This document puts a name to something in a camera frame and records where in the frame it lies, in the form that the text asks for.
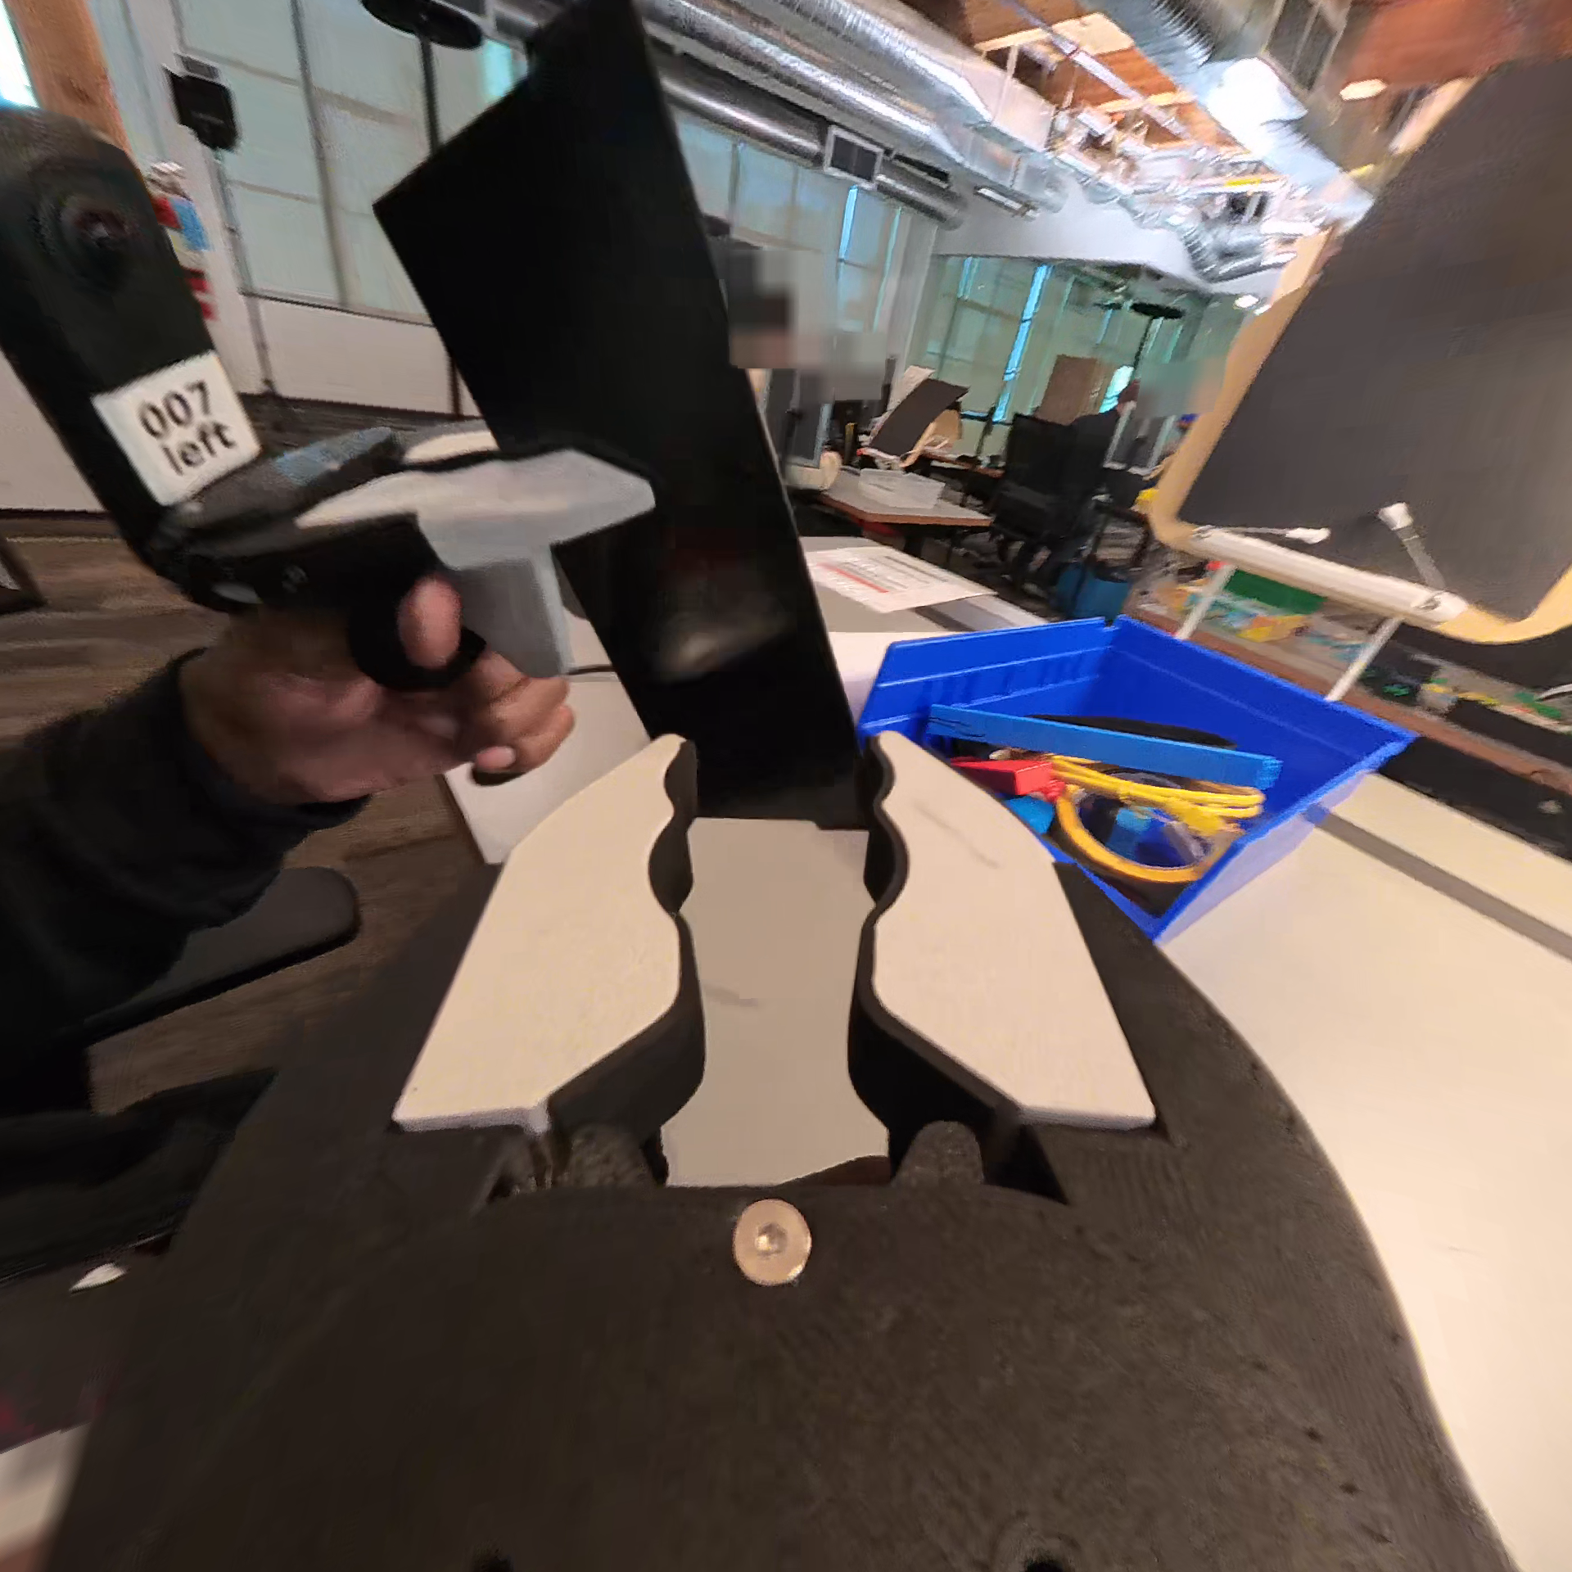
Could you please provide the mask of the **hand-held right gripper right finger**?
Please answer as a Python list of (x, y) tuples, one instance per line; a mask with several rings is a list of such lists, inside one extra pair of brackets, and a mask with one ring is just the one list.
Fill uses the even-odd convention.
[(938, 1123), (988, 1158), (1048, 1125), (1152, 1131), (1159, 1109), (1061, 867), (1002, 800), (918, 743), (863, 761), (869, 819), (853, 1087), (903, 1158)]

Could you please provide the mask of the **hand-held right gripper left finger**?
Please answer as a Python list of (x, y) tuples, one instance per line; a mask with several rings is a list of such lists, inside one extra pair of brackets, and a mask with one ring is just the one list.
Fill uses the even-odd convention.
[(657, 738), (508, 855), (393, 1109), (407, 1132), (661, 1132), (705, 1073), (697, 751)]

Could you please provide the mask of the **large blue storage bin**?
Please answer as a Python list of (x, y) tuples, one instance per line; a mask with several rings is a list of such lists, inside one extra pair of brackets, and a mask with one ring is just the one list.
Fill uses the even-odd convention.
[(1085, 725), (1143, 724), (1161, 738), (1220, 738), (1239, 751), (1282, 761), (1277, 785), (1263, 792), (1263, 812), (1244, 823), (1220, 869), (1171, 897), (1138, 897), (1129, 875), (1097, 871), (1080, 851), (1050, 849), (1062, 864), (1081, 862), (1092, 887), (1153, 940), (1184, 935), (1282, 864), (1332, 808), (1411, 745), (1400, 725), (1131, 618), (897, 642), (862, 705), (860, 740), (897, 733), (925, 747), (959, 743), (922, 738), (932, 708)]

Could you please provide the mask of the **red fire extinguisher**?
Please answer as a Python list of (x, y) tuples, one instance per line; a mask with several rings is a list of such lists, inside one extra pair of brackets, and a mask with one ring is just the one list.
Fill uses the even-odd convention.
[(205, 320), (211, 325), (218, 320), (218, 302), (214, 298), (208, 269), (211, 242), (206, 222), (191, 198), (185, 172), (174, 163), (152, 163), (146, 167), (146, 184), (181, 275), (185, 276)]

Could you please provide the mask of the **red plastic piece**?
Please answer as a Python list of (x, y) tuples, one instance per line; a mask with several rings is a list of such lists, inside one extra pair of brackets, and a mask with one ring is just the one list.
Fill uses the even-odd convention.
[(1068, 781), (1054, 758), (950, 758), (959, 778), (998, 799), (1057, 802)]

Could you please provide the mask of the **light blue plastic divider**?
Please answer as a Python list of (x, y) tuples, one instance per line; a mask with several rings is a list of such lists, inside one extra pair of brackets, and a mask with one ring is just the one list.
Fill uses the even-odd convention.
[(1201, 780), (1234, 788), (1266, 792), (1277, 785), (1282, 761), (1215, 745), (1172, 738), (1119, 733), (1080, 722), (1044, 722), (1002, 712), (932, 708), (922, 725), (925, 740), (964, 740), (992, 749), (1036, 751), (1076, 758), (1089, 766), (1113, 766), (1144, 775)]

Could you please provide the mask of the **white paper sheet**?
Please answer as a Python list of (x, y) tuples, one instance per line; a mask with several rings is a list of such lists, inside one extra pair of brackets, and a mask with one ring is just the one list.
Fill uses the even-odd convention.
[(808, 553), (815, 586), (877, 616), (930, 612), (957, 601), (988, 599), (992, 591), (927, 560), (885, 545), (827, 549)]

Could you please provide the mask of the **black pole stand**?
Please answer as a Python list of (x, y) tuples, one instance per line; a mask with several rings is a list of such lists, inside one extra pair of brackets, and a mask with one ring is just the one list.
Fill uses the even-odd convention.
[(419, 163), (380, 188), (375, 210), (413, 278), (427, 316), (446, 330), (462, 289), (473, 287), (473, 221), (483, 184), (467, 165), (463, 133), (489, 108), (485, 2), (366, 2), (366, 15), (415, 49)]

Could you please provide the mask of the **black office chair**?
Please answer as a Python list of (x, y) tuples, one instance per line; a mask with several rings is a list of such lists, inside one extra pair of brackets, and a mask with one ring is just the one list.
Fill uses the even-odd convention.
[(1026, 587), (1039, 561), (1055, 560), (1073, 543), (1123, 421), (1116, 411), (1073, 423), (1014, 418), (991, 503), (991, 537), (1008, 586)]

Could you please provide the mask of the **cardboard box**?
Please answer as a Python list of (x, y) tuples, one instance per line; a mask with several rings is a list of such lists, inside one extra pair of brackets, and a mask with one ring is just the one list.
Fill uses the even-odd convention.
[(1033, 420), (1070, 427), (1084, 418), (1097, 415), (1111, 386), (1113, 364), (1101, 358), (1057, 354)]

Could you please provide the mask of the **black panel with wooden rim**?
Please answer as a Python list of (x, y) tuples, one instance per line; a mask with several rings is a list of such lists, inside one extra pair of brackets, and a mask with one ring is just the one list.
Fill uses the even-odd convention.
[(1471, 84), (1240, 329), (1152, 498), (1220, 568), (1471, 643), (1570, 627), (1570, 61)]

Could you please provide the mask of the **silver ventilation duct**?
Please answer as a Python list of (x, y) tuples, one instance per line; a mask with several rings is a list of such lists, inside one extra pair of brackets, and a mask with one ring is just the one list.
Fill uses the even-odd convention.
[(881, 147), (875, 189), (946, 229), (973, 208), (1062, 213), (1054, 111), (902, 2), (640, 2), (674, 53)]

